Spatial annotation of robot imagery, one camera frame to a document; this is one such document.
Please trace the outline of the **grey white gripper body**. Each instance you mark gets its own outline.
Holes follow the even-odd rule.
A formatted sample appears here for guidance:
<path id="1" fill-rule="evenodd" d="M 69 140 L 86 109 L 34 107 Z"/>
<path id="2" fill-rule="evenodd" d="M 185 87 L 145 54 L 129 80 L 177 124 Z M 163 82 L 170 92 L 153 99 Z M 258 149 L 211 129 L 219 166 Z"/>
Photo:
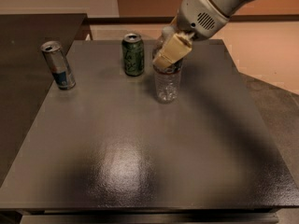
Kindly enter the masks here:
<path id="1" fill-rule="evenodd" d="M 198 40 L 209 39 L 228 21 L 210 0 L 183 0 L 176 16 L 177 29 Z"/>

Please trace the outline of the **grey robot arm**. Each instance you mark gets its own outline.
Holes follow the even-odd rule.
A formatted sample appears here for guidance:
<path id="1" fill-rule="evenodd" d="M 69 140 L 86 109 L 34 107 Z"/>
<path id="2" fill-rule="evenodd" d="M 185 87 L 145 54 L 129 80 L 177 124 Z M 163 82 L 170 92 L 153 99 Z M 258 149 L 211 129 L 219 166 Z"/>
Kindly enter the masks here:
<path id="1" fill-rule="evenodd" d="M 163 29 L 153 51 L 153 64 L 167 68 L 192 51 L 194 40 L 207 40 L 253 0 L 183 0 L 176 17 Z"/>

